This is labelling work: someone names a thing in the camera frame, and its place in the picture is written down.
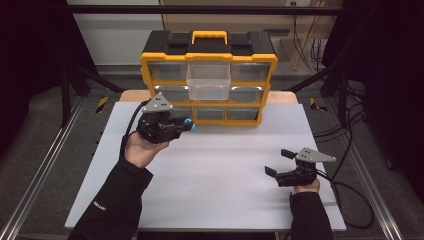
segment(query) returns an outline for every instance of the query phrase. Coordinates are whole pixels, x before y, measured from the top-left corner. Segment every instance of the aluminum rail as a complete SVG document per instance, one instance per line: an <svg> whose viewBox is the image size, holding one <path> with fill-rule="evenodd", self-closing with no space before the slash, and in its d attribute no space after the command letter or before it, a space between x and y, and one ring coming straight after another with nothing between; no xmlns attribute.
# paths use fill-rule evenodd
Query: aluminum rail
<svg viewBox="0 0 424 240"><path fill-rule="evenodd" d="M20 228L22 227L29 211L31 210L31 207L33 206L41 188L43 187L50 169L56 161L57 156L59 155L60 150L62 149L63 144L69 135L69 132L74 126L84 101L84 97L77 98L73 106L72 115L68 121L68 124L60 128L37 173L35 174L24 196L16 207L15 212L12 214L9 221L0 232L1 240L13 240L18 235Z"/></svg>
<svg viewBox="0 0 424 240"><path fill-rule="evenodd" d="M44 10L76 14L232 14L232 15L319 15L339 16L365 13L346 7L262 7L181 5L45 5Z"/></svg>

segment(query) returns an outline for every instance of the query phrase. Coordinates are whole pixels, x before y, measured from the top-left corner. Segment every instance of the clear plastic drawer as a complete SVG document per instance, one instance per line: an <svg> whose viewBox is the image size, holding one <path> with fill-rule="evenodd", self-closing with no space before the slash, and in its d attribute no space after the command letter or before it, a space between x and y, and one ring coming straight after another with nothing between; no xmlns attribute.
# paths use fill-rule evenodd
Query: clear plastic drawer
<svg viewBox="0 0 424 240"><path fill-rule="evenodd" d="M183 81L187 75L186 62L149 62L149 68L154 81Z"/></svg>
<svg viewBox="0 0 424 240"><path fill-rule="evenodd" d="M263 92L262 87L231 87L229 100L231 102L259 103Z"/></svg>
<svg viewBox="0 0 424 240"><path fill-rule="evenodd" d="M195 61L188 64L187 85L191 100L227 100L230 83L229 63Z"/></svg>
<svg viewBox="0 0 424 240"><path fill-rule="evenodd" d="M223 107L195 107L197 119L221 120L224 119Z"/></svg>
<svg viewBox="0 0 424 240"><path fill-rule="evenodd" d="M233 81L265 81L269 63L231 63L231 79Z"/></svg>
<svg viewBox="0 0 424 240"><path fill-rule="evenodd" d="M155 86L156 93L161 92L170 102L189 101L187 86Z"/></svg>
<svg viewBox="0 0 424 240"><path fill-rule="evenodd" d="M227 109L227 118L229 120L256 120L259 108L240 108L229 107Z"/></svg>

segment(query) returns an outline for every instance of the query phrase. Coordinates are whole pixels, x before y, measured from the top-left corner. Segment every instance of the black cable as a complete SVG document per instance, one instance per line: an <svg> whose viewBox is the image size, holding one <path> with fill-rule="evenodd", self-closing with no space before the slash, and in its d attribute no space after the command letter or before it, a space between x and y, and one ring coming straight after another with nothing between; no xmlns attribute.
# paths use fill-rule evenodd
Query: black cable
<svg viewBox="0 0 424 240"><path fill-rule="evenodd" d="M348 226L350 226L350 227L357 228L357 229L368 229L368 228L370 228L373 225L373 223L374 223L374 218L375 217L374 217L374 211L372 209L371 203L368 201L368 199L364 195L362 195L358 190L356 190L355 188L353 188L350 185L347 185L346 183L342 183L342 182L333 182L333 183L334 183L335 186L337 186L337 185L343 186L345 188L350 189L354 193L358 194L358 196L361 197L364 200L364 202L367 204L368 209L371 212L371 220L366 225L363 225L363 226L356 225L356 224L353 224L353 223L350 223L350 222L344 220L345 224L348 225Z"/></svg>
<svg viewBox="0 0 424 240"><path fill-rule="evenodd" d="M353 108L355 108L356 106L361 105L361 104L362 104L362 103L361 103L361 102L359 102L359 103L356 103L356 104L352 105L352 107L350 107L350 108L349 108L349 110L348 110L348 119L351 119L351 118L350 118L350 113L351 113L352 109L353 109ZM340 168L343 166L343 163L344 163L344 161L346 160L347 154L349 153L350 146L352 145L352 141L353 141L353 134L352 134L352 126L351 126L351 122L350 122L350 121L348 121L348 122L347 122L347 128L348 128L348 130L349 130L349 135L350 135L349 142L348 142L348 144L347 144L347 146L346 146L346 150L345 150L345 152L344 152L344 154L343 154L343 157L341 158L340 163L339 163L339 165L337 166L337 169L336 169L336 171L334 172L333 177L331 178L331 180L332 180L332 181L334 181L334 179L335 179L335 178L336 178L336 176L337 176L337 173L339 172Z"/></svg>
<svg viewBox="0 0 424 240"><path fill-rule="evenodd" d="M355 124L357 124L359 121L361 121L362 119L364 119L364 117L365 116L361 116L361 118L359 118L358 120L353 120L355 117L357 117L359 114L362 114L362 113L364 113L364 111L361 111L361 112L359 112L359 113L357 113L357 114L355 114L355 116L354 117L352 117L352 120L351 120L351 126L353 127ZM346 132L347 132L348 130L345 130L343 133L341 133L341 134L339 134L339 135L336 135L336 136L334 136L334 137L332 137L332 138L329 138L329 139L326 139L326 140L321 140L321 141L316 141L316 143L323 143L323 142L328 142L328 141L331 141L331 140L333 140L333 139L336 139L336 138L338 138L338 137L340 137L340 136L343 136Z"/></svg>
<svg viewBox="0 0 424 240"><path fill-rule="evenodd" d="M141 103L140 103L140 105L138 105L138 107L135 109L135 111L134 111L134 113L133 113L133 115L132 115L132 117L131 117L131 120L130 120L130 122L129 122L129 124L128 124L127 131L125 132L125 136L129 136L129 134L130 134L130 130L131 130L131 127L132 127L132 125L133 125L133 123L134 123L134 120L135 120L135 117L137 117L137 114L138 114L138 112L140 111L140 109L141 109L143 106L146 106L146 104L147 104L148 102L149 102L149 100L144 101L144 102L141 102Z"/></svg>
<svg viewBox="0 0 424 240"><path fill-rule="evenodd" d="M361 119L358 119L356 121L354 120L355 117L359 115L359 113L355 114L351 119L349 119L349 121L353 122L353 125L355 125L356 123L358 123L358 121L361 120ZM321 132L316 132L316 133L313 134L313 136L314 136L314 138L326 137L326 136L330 136L330 135L336 133L337 131L339 131L341 129L343 129L343 127L340 124L338 124L338 125L336 125L335 127L331 128L331 129L324 130L324 131L321 131Z"/></svg>
<svg viewBox="0 0 424 240"><path fill-rule="evenodd" d="M296 24L296 19L297 19L297 16L296 16L296 15L294 15L294 16L293 16L293 44L294 44L294 48L296 49L297 53L299 53L300 59L302 59L302 62L305 64L305 66L306 66L307 68L313 69L313 67L312 67L312 66L310 66L310 65L307 63L306 58L305 58L305 56L303 55L303 51L304 51L304 49L303 49L303 47L302 47L302 44L300 43L299 36L297 35L297 24Z"/></svg>

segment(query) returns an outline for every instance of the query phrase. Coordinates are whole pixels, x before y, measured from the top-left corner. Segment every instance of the wire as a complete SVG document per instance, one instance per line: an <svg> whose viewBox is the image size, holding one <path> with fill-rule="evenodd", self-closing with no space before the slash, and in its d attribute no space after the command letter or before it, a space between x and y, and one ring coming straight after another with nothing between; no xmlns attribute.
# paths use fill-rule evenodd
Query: wire
<svg viewBox="0 0 424 240"><path fill-rule="evenodd" d="M374 211L372 209L371 203L368 201L368 199L363 194L361 194L358 190L356 190L354 187L347 185L346 183L333 182L333 184L335 186L337 186L337 185L343 186L345 188L350 189L354 193L356 193L359 197L361 197L364 200L365 204L367 204L367 207L368 207L368 209L370 210L370 213L371 213L371 220L365 225L362 225L362 226L356 225L356 224L353 224L353 223L350 223L350 222L344 220L345 224L350 226L350 227L357 228L357 229L368 229L368 228L370 228L374 223L375 216L374 216Z"/></svg>
<svg viewBox="0 0 424 240"><path fill-rule="evenodd" d="M125 136L129 136L129 134L130 134L130 130L131 130L131 127L132 127L132 125L133 125L133 123L134 123L134 120L135 120L135 117L137 116L137 114L138 114L138 112L140 111L140 109L141 109L143 106L145 106L148 102L149 102L149 100L144 101L144 102L141 102L141 103L140 103L140 105L138 105L138 107L135 109L135 111L134 111L134 113L133 113L133 115L132 115L132 117L131 117L131 120L130 120L130 122L129 122L129 124L128 124L127 131L125 132Z"/></svg>
<svg viewBox="0 0 424 240"><path fill-rule="evenodd" d="M348 110L348 119L351 119L350 118L350 113L351 113L352 109L355 108L356 106L359 106L359 105L361 105L361 102L356 103L352 107L349 108L349 110ZM337 176L337 173L339 172L340 168L343 166L343 163L346 160L346 156L349 153L350 146L352 145L353 133L352 133L352 125L351 125L351 122L350 121L347 122L347 128L349 130L349 135L350 135L349 142L348 142L348 144L346 146L346 150L345 150L345 152L343 154L343 157L340 160L340 164L337 166L336 171L334 172L333 176L331 177L331 180L332 181L334 181L334 179Z"/></svg>
<svg viewBox="0 0 424 240"><path fill-rule="evenodd" d="M361 112L359 112L359 113L355 114L355 115L352 117L352 119L350 120L350 121L351 121L351 126L352 126L352 127L353 127L355 124L357 124L359 121L361 121L362 119L364 119L364 118L365 118L365 116L364 116L364 115L362 115L362 116L361 116L358 120L354 120L357 116L359 116L359 114L362 114L362 113L364 113L364 111L361 111ZM336 139L336 138L338 138L338 137L340 137L340 136L343 136L343 135L344 135L347 131L348 131L348 130L345 130L343 133L341 133L341 134L339 134L339 135L336 135L336 136L334 136L334 137L332 137L332 138L326 139L326 140L316 141L316 143L323 143L323 142L331 141L331 140Z"/></svg>
<svg viewBox="0 0 424 240"><path fill-rule="evenodd" d="M318 3L318 7L321 7L323 2L324 2L324 0L320 0L320 2ZM318 21L318 19L320 17L321 16L316 16L316 15L314 16L314 18L312 20L312 24L311 24L311 26L309 28L309 31L306 34L306 39L309 39L309 35L311 34L312 30L315 27L316 22ZM302 47L302 44L300 43L300 40L299 40L299 36L297 35L297 16L296 15L293 15L293 43L294 43L294 47L296 48L296 51L299 54L300 59L302 60L302 62L305 64L305 66L307 68L311 69L315 73L314 68L312 67L312 65L309 65L309 63L306 60L305 55L303 54L304 53L304 47L305 46Z"/></svg>

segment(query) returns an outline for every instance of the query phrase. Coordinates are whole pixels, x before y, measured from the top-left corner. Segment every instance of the yellow storage organizer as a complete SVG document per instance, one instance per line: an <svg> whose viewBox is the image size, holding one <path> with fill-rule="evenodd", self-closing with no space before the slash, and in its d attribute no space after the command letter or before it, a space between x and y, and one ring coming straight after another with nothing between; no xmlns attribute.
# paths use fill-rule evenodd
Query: yellow storage organizer
<svg viewBox="0 0 424 240"><path fill-rule="evenodd" d="M196 124L254 126L278 59L265 32L152 31L140 56L151 96Z"/></svg>

